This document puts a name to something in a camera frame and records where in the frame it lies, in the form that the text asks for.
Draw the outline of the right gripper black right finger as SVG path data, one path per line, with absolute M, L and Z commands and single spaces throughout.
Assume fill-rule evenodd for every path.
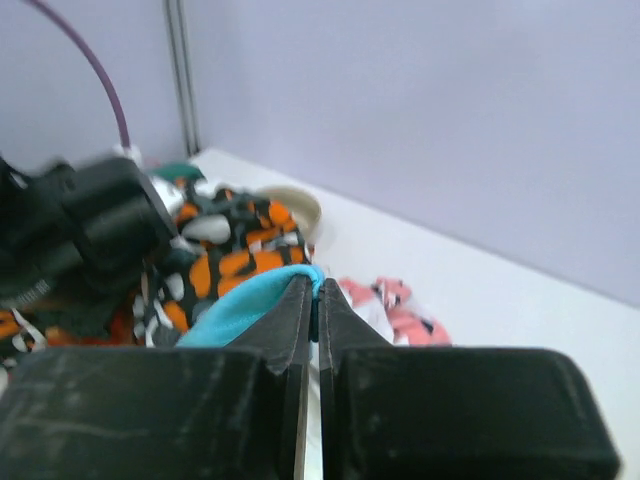
M 395 347 L 320 291 L 328 479 L 613 479 L 621 459 L 574 361 L 554 350 Z

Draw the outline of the light blue cloth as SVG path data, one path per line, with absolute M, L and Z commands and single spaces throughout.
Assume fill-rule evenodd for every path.
M 325 281 L 316 265 L 289 265 L 242 282 L 203 312 L 177 342 L 179 348 L 221 348 L 229 345 L 274 308 L 295 276 L 311 281 L 316 298 Z

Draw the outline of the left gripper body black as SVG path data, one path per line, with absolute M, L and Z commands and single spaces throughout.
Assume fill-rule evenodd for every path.
M 1 164 L 1 306 L 98 329 L 177 235 L 178 190 L 130 159 Z

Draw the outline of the camouflage orange black cloth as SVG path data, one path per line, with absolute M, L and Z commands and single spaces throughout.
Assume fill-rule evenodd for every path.
M 201 315 L 244 281 L 311 253 L 280 202 L 205 179 L 177 178 L 178 235 L 141 277 L 133 335 L 146 347 L 173 346 Z

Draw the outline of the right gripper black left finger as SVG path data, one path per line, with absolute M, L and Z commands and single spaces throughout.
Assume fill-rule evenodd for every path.
M 1 399 L 5 479 L 300 479 L 309 278 L 223 348 L 57 347 Z

